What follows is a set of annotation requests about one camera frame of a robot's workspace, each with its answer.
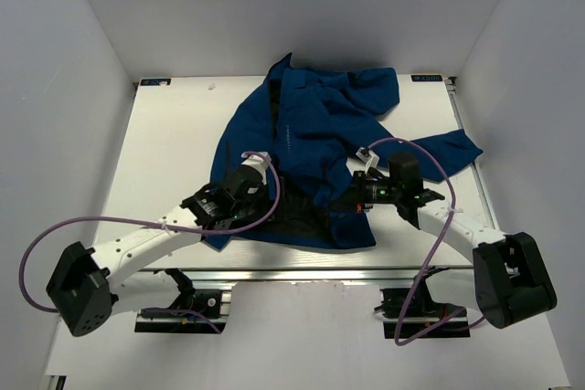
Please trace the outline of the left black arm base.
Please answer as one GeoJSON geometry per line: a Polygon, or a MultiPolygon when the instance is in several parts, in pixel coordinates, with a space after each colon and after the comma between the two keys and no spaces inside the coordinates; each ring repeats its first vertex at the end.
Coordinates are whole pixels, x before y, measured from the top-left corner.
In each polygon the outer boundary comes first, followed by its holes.
{"type": "Polygon", "coordinates": [[[231,287],[221,283],[193,281],[179,269],[157,270],[169,279],[172,302],[154,305],[137,313],[137,333],[221,334],[229,315],[231,287]]]}

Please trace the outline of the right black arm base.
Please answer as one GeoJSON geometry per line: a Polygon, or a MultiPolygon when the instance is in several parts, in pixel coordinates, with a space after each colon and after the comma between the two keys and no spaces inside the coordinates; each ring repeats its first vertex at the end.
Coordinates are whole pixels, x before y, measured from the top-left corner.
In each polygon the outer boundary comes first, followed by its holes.
{"type": "MultiPolygon", "coordinates": [[[[375,280],[378,282],[381,299],[374,307],[373,313],[382,320],[384,338],[393,341],[402,306],[406,302],[417,271],[379,269],[374,273],[377,275],[375,280]]],[[[406,341],[457,310],[458,307],[451,303],[434,301],[427,287],[420,284],[407,307],[400,326],[399,340],[406,341]]],[[[423,334],[421,339],[469,338],[471,329],[482,322],[482,319],[471,320],[468,311],[461,311],[441,327],[423,334]]]]}

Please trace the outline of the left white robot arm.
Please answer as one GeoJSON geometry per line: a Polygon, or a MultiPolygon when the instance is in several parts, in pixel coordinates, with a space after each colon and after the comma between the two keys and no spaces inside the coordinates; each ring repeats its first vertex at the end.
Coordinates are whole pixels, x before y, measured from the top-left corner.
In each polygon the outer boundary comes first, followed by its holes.
{"type": "Polygon", "coordinates": [[[154,222],[134,221],[132,233],[85,248],[66,247],[47,294],[74,337],[88,335],[112,315],[146,311],[155,316],[208,322],[211,305],[197,298],[192,280],[177,268],[147,266],[215,236],[231,236],[267,221],[280,201],[279,180],[266,152],[245,152],[228,176],[203,186],[154,222]]]}

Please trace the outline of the blue jacket with black lining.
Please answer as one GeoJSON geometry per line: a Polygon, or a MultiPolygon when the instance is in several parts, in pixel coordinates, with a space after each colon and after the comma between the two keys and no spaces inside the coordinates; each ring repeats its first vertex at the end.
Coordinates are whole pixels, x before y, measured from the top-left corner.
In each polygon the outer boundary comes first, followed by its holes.
{"type": "Polygon", "coordinates": [[[394,153],[414,154],[421,176],[441,182],[470,165],[482,150],[464,130],[391,142],[378,121],[399,104],[392,68],[331,72],[292,67],[285,56],[237,108],[222,133],[211,167],[223,180],[247,151],[270,155],[281,179],[273,217],[240,238],[325,250],[375,246],[367,216],[331,204],[352,179],[346,163],[372,145],[382,163],[394,153]]]}

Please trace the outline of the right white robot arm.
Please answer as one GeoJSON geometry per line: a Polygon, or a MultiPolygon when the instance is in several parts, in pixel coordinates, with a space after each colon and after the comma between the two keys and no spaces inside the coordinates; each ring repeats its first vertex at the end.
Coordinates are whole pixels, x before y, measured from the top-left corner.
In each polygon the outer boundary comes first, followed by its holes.
{"type": "Polygon", "coordinates": [[[402,220],[447,244],[472,264],[472,271],[427,267],[412,293],[414,308],[436,314],[445,304],[475,309],[498,329],[555,309],[557,293],[534,238],[507,234],[456,209],[443,195],[427,189],[419,163],[410,153],[390,157],[389,174],[378,169],[378,156],[357,152],[364,162],[338,200],[344,209],[365,213],[393,205],[402,220]]]}

